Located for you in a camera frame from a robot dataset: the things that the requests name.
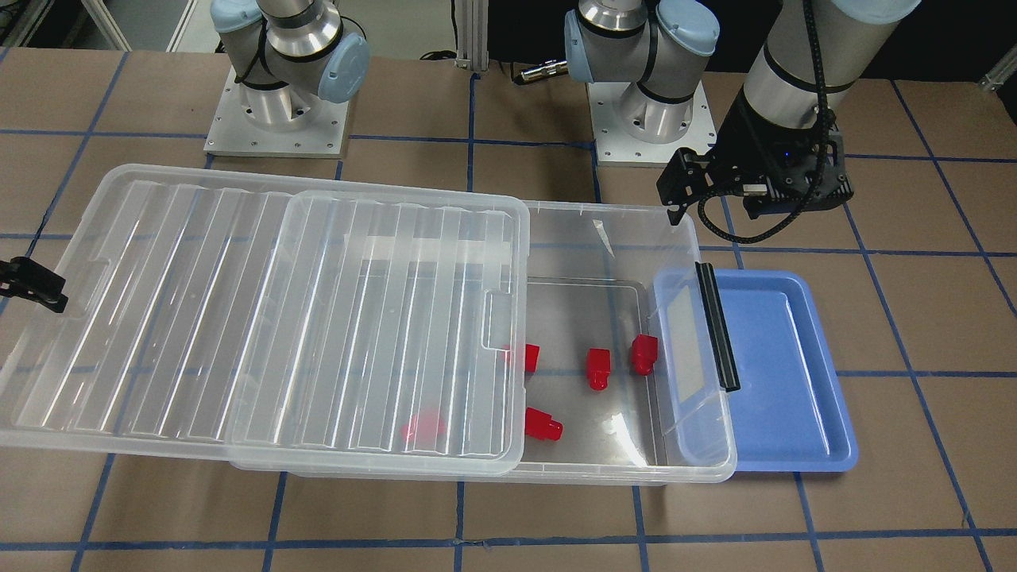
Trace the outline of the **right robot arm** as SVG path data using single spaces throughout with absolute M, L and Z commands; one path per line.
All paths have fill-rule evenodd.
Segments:
M 334 1 L 214 1 L 222 55 L 7 48 L 2 54 L 2 298 L 48 309 L 64 280 L 32 258 L 83 213 L 76 170 L 124 163 L 315 176 L 342 165 L 362 28 Z

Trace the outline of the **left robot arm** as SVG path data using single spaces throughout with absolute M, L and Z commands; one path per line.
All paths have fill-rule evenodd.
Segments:
M 806 211 L 854 193 L 836 109 L 915 1 L 784 1 L 712 148 L 676 149 L 657 180 L 671 223 L 690 207 L 740 196 L 751 218 Z M 581 1 L 564 15 L 564 58 L 582 83 L 624 83 L 626 133 L 678 141 L 714 55 L 718 18 L 698 1 Z

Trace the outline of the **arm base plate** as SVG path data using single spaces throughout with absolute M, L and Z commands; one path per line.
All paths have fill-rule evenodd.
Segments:
M 651 100 L 634 83 L 587 87 L 597 160 L 615 167 L 662 168 L 676 151 L 705 155 L 717 141 L 704 87 L 679 104 Z
M 259 91 L 226 76 L 204 152 L 215 157 L 340 159 L 348 102 L 326 102 L 286 85 Z

